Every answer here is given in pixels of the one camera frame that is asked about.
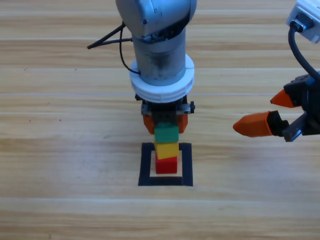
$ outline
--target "white robot part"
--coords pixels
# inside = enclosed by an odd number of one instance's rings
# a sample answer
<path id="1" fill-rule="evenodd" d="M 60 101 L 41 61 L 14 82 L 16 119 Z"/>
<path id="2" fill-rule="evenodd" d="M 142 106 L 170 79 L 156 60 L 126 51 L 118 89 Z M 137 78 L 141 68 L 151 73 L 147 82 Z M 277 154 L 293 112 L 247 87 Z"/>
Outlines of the white robot part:
<path id="1" fill-rule="evenodd" d="M 298 14 L 306 14 L 314 21 L 314 27 L 301 33 L 310 42 L 317 44 L 320 41 L 320 0 L 297 0 L 289 18 L 289 26 Z"/>
<path id="2" fill-rule="evenodd" d="M 197 0 L 115 0 L 132 35 L 145 38 L 185 19 L 193 18 Z"/>
<path id="3" fill-rule="evenodd" d="M 182 99 L 191 91 L 195 82 L 195 65 L 188 55 L 185 56 L 185 66 L 183 77 L 178 82 L 166 86 L 150 85 L 143 81 L 140 75 L 131 72 L 132 88 L 139 97 L 152 103 L 171 103 Z M 138 69 L 137 61 L 133 62 L 131 69 Z"/>

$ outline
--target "black tape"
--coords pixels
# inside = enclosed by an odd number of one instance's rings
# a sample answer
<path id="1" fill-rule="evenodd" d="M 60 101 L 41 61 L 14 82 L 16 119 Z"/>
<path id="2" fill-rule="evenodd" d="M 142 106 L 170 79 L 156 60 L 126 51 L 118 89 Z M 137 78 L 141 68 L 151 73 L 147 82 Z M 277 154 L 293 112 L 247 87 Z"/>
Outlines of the black tape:
<path id="1" fill-rule="evenodd" d="M 152 142 L 142 144 L 139 186 L 193 186 L 191 143 L 179 144 L 179 150 L 182 151 L 182 176 L 150 176 L 151 153 L 154 150 Z"/>

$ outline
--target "wood grain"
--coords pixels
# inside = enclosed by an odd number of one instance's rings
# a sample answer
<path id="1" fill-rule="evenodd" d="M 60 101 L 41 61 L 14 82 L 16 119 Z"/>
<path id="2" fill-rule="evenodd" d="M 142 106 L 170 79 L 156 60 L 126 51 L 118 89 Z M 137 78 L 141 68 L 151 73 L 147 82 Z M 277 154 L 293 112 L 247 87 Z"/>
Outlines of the wood grain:
<path id="1" fill-rule="evenodd" d="M 194 187 L 139 187 L 151 142 L 118 46 L 113 0 L 0 0 L 0 240 L 319 240 L 318 136 L 247 138 L 246 114 L 305 74 L 287 43 L 294 0 L 199 0 Z M 311 64 L 318 45 L 297 36 Z M 123 45 L 129 63 L 130 43 Z M 154 175 L 154 163 L 151 172 Z"/>

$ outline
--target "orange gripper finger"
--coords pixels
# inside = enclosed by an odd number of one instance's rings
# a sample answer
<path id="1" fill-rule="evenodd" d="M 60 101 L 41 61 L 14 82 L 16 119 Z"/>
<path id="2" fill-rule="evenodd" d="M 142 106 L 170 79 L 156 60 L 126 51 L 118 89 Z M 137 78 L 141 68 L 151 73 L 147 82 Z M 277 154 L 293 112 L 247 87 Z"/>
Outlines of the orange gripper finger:
<path id="1" fill-rule="evenodd" d="M 246 115 L 233 125 L 233 129 L 251 138 L 272 136 L 267 122 L 269 113 L 270 111 Z"/>
<path id="2" fill-rule="evenodd" d="M 270 102 L 272 104 L 286 107 L 286 108 L 295 108 L 294 104 L 291 101 L 290 96 L 285 92 L 284 89 L 281 92 L 279 92 L 277 95 L 275 95 Z"/>

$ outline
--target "stacked lego bricks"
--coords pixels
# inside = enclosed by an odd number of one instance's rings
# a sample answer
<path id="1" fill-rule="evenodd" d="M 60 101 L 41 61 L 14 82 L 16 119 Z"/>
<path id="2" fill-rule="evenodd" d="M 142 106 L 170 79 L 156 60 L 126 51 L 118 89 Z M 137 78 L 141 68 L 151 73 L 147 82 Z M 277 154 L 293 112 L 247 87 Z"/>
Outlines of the stacked lego bricks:
<path id="1" fill-rule="evenodd" d="M 163 121 L 155 122 L 152 116 L 144 115 L 143 121 L 149 133 L 154 135 L 156 174 L 176 174 L 180 154 L 179 134 L 188 125 L 188 115 L 178 115 L 174 121 L 168 121 L 165 117 Z"/>

